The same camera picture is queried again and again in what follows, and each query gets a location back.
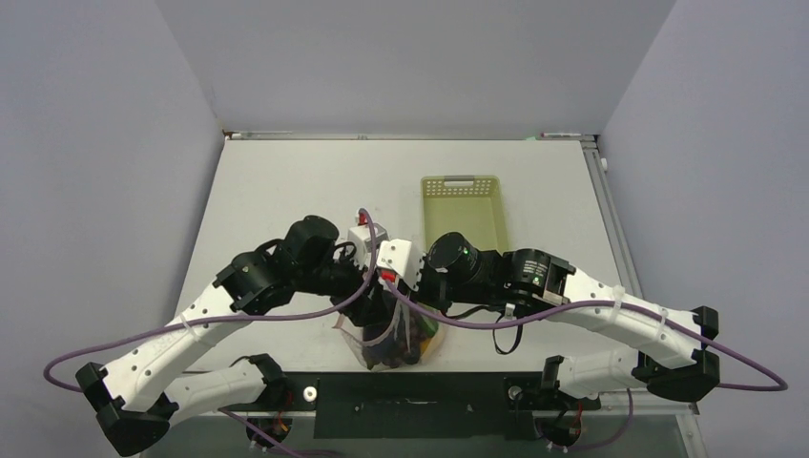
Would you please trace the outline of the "beige plastic basket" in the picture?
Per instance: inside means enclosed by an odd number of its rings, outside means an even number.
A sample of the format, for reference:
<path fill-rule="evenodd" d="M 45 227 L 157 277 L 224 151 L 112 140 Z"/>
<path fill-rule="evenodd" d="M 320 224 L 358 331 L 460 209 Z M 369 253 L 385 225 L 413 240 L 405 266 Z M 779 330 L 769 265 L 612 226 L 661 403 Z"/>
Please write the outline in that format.
<path fill-rule="evenodd" d="M 446 233 L 459 232 L 480 250 L 511 249 L 498 177 L 423 177 L 421 201 L 425 248 Z"/>

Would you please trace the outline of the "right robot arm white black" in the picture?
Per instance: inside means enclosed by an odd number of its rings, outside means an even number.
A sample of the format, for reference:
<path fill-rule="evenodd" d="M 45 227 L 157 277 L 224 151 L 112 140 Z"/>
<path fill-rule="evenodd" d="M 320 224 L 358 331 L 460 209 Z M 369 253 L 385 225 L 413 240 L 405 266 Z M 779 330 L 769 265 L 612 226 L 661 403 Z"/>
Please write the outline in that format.
<path fill-rule="evenodd" d="M 465 303 L 519 324 L 569 324 L 619 344 L 585 356 L 548 357 L 539 395 L 552 408 L 633 388 L 695 403 L 720 384 L 719 358 L 708 349 L 718 333 L 714 309 L 646 302 L 538 249 L 500 253 L 478 249 L 458 232 L 444 234 L 425 254 L 409 298 L 441 312 Z"/>

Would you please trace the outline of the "purple eggplant toy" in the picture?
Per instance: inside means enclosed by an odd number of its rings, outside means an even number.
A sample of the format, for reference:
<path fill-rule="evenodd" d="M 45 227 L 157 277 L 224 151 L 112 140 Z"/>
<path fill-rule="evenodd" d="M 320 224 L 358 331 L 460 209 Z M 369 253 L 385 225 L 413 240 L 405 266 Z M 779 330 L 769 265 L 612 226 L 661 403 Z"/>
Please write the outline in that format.
<path fill-rule="evenodd" d="M 399 323 L 379 343 L 362 348 L 362 358 L 368 370 L 384 370 L 415 365 L 421 360 L 420 342 L 410 337 Z"/>

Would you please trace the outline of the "clear zip top bag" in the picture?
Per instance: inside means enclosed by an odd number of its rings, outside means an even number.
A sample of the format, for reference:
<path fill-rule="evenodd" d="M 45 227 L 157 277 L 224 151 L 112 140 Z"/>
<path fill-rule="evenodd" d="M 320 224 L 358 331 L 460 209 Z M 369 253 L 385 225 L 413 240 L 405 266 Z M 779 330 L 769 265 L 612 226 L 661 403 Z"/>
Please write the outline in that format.
<path fill-rule="evenodd" d="M 361 367 L 384 371 L 423 364 L 440 348 L 445 327 L 387 293 L 371 301 L 357 323 L 345 315 L 333 328 L 341 334 Z"/>

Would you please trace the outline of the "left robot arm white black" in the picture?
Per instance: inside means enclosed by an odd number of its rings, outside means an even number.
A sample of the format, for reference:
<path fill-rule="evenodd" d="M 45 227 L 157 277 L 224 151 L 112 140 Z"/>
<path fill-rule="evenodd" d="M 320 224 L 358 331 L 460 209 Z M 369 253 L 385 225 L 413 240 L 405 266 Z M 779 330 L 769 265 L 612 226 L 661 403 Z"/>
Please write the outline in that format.
<path fill-rule="evenodd" d="M 115 451 L 137 455 L 171 427 L 223 407 L 271 410 L 289 402 L 286 375 L 268 354 L 197 375 L 189 368 L 298 293 L 326 297 L 361 323 L 380 317 L 373 304 L 375 267 L 386 238 L 367 213 L 346 235 L 327 219 L 307 216 L 283 238 L 236 255 L 158 334 L 113 361 L 81 367 L 76 381 Z"/>

